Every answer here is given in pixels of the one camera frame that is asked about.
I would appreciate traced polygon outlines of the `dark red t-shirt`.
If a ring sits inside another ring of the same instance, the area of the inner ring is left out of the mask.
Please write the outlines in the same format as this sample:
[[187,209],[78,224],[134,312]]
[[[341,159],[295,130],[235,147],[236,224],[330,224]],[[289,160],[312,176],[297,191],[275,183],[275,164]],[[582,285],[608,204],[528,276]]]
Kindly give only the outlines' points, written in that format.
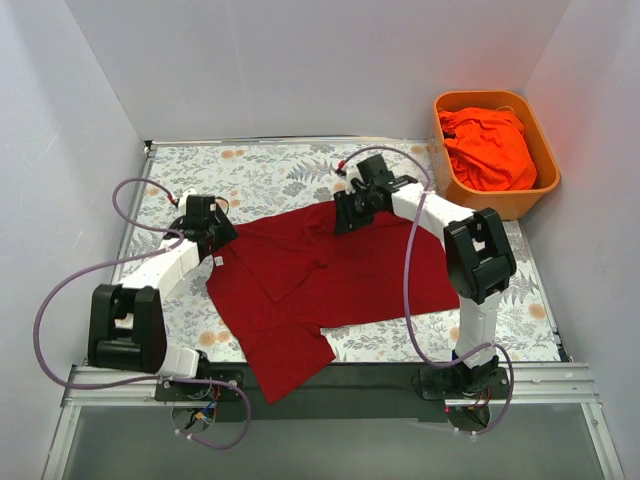
[[[335,206],[324,202],[237,226],[217,252],[208,294],[239,341],[266,401],[273,404],[335,357],[324,328],[404,314],[402,277],[408,220],[379,213],[335,235]],[[458,307],[440,241],[418,230],[411,259],[412,314]]]

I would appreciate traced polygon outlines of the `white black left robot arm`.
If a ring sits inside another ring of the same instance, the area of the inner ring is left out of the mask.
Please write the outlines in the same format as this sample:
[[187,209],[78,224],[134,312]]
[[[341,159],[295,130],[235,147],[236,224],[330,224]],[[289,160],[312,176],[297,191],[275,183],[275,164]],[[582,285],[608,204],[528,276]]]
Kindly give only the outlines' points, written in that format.
[[167,340],[163,300],[193,269],[238,237],[218,203],[191,208],[164,235],[160,253],[115,285],[102,284],[92,295],[88,363],[93,367],[156,374],[178,379],[193,400],[213,386],[199,366],[198,351]]

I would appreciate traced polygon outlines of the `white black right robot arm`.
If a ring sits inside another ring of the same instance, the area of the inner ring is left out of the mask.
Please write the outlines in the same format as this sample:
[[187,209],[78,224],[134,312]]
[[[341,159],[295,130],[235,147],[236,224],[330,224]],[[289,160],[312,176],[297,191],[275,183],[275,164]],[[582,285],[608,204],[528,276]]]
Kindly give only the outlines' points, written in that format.
[[[412,222],[402,277],[403,307],[410,341],[420,358],[435,369],[452,369],[454,389],[475,397],[498,368],[495,343],[497,309],[517,266],[499,214],[474,211],[428,191],[420,183],[396,179],[334,194],[337,234],[369,225],[388,212]],[[447,275],[459,299],[459,337],[449,362],[431,360],[419,347],[410,313],[410,269],[417,231],[435,236],[445,253]]]

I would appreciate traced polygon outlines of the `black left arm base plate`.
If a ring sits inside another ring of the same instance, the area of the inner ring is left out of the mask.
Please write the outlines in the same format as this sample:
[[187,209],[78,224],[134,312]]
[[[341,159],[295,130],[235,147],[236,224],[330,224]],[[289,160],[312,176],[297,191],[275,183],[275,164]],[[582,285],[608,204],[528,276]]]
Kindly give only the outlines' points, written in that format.
[[[212,370],[206,373],[207,379],[213,379],[242,387],[244,373],[242,370],[222,369]],[[164,402],[196,402],[196,401],[239,401],[240,395],[233,389],[225,386],[205,383],[184,383],[164,380],[156,387],[154,399]]]

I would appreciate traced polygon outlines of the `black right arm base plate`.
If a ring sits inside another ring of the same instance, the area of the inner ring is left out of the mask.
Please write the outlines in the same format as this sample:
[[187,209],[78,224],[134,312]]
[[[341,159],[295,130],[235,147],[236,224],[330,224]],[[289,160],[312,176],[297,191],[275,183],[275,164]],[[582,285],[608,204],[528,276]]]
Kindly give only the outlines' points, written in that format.
[[446,369],[423,365],[413,375],[412,386],[424,400],[506,399],[510,388],[507,370],[497,364],[467,368],[463,363]]

